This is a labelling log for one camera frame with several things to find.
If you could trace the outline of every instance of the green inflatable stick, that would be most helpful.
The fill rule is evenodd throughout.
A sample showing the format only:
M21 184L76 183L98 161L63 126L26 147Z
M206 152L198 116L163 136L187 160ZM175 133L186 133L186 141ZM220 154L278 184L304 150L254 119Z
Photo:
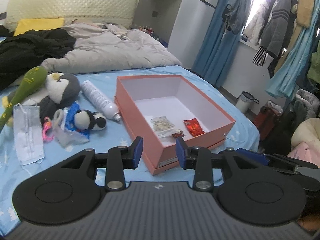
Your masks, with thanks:
M13 106L21 103L27 96L31 95L35 90L41 87L48 72L44 67L34 67L30 69L23 77L20 86L17 88L14 97L10 101L8 107L0 117L0 133L5 126L6 122L12 115Z

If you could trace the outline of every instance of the white aerosol bottle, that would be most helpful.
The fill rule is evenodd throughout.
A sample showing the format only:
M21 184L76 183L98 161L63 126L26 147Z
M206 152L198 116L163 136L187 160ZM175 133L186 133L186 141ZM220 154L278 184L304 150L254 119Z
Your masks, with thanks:
M82 93L89 101L110 120L121 120L118 106L112 102L104 93L97 89L91 81L86 80L81 84Z

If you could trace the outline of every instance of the gray penguin plush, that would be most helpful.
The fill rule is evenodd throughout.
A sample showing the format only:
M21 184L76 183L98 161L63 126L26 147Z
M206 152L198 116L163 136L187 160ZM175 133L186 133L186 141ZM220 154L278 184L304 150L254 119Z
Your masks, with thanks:
M79 92L80 83L75 75L56 72L49 74L44 86L23 100L22 104L39 106L40 120L43 124L44 119L52 119L58 109L71 106L77 100ZM15 91L8 96L9 102L14 93Z
M103 130L107 125L106 117L98 112L78 110L73 118L74 126L79 130Z

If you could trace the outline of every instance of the metal screw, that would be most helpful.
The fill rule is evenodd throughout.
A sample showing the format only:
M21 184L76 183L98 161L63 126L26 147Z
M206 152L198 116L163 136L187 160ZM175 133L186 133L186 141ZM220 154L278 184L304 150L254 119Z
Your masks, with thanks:
M120 189L123 186L123 183L118 180L112 180L108 182L107 186L111 189Z
M208 189L211 187L211 183L205 180L198 181L196 187L199 189Z

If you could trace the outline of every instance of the yellow pillow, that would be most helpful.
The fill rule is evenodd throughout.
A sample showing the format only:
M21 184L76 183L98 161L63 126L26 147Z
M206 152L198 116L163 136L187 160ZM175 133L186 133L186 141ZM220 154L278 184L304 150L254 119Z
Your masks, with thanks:
M14 36L25 33L30 30L52 30L60 28L64 23L63 18L58 19L22 19L14 32Z

